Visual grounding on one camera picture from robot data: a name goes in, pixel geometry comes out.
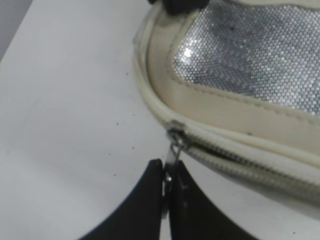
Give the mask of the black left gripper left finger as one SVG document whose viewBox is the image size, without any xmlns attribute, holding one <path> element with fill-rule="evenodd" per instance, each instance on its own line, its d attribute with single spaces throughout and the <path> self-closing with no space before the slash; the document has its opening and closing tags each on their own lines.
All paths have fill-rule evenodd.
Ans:
<svg viewBox="0 0 320 240">
<path fill-rule="evenodd" d="M 141 178 L 110 216 L 82 240 L 158 240 L 163 200 L 163 163 L 150 160 Z"/>
</svg>

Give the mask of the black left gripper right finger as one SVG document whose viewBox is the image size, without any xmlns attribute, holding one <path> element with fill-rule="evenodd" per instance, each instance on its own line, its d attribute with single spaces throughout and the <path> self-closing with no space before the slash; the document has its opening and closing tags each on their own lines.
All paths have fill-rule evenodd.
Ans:
<svg viewBox="0 0 320 240">
<path fill-rule="evenodd" d="M 177 163 L 169 200 L 173 240 L 249 240 L 250 234 L 230 220 L 204 194 L 185 164 Z"/>
</svg>

